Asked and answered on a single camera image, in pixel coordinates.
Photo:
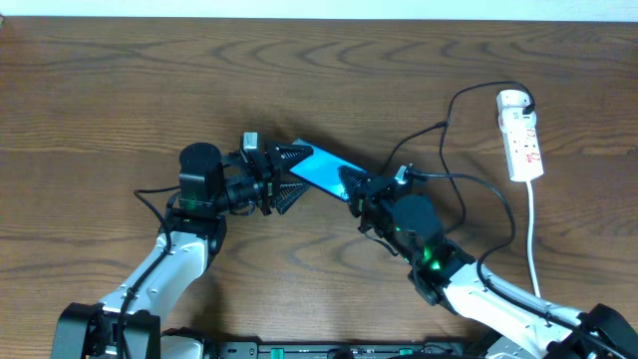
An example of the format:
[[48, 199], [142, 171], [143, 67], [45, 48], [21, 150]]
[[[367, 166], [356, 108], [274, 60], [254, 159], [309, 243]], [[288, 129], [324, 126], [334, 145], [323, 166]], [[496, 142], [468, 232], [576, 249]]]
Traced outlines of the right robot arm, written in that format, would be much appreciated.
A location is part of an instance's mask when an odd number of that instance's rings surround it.
[[634, 358], [637, 333], [613, 308], [585, 312], [539, 298], [491, 272], [447, 238], [432, 202], [412, 191], [430, 175], [401, 167], [395, 178], [341, 167], [350, 212], [410, 265], [409, 279], [431, 305], [475, 320], [535, 358]]

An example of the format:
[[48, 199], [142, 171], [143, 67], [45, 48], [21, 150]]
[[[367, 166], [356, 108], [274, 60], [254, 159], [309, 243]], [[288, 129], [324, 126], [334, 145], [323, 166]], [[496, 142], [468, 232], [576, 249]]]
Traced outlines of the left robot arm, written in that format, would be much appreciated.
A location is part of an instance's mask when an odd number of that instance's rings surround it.
[[154, 248], [116, 290], [96, 304], [71, 303], [60, 315], [54, 358], [215, 358], [218, 346], [188, 328], [161, 330], [185, 290], [210, 267], [226, 236], [228, 215], [284, 213], [306, 190], [283, 176], [309, 158], [309, 146], [268, 142], [254, 134], [223, 155], [195, 143], [179, 155], [179, 183], [159, 220]]

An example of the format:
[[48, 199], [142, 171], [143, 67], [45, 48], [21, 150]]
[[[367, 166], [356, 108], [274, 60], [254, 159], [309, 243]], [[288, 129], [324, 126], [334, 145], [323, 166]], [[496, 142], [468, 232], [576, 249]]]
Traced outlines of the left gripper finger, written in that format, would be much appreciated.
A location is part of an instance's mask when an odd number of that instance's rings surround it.
[[287, 173], [312, 156], [314, 151], [310, 146], [306, 145], [268, 142], [266, 144], [266, 153], [275, 171]]
[[276, 211], [279, 214], [284, 214], [309, 188], [310, 185], [302, 181], [283, 183], [275, 198]]

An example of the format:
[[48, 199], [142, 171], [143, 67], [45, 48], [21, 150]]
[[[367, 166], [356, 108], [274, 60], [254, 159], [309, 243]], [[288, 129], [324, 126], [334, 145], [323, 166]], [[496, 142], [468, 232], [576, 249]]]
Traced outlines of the blue smartphone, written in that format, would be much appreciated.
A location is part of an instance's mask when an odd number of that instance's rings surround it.
[[347, 202], [349, 197], [339, 177], [339, 168], [346, 167], [362, 172], [363, 169], [302, 139], [293, 145], [309, 146], [313, 154], [290, 170], [290, 173], [328, 194]]

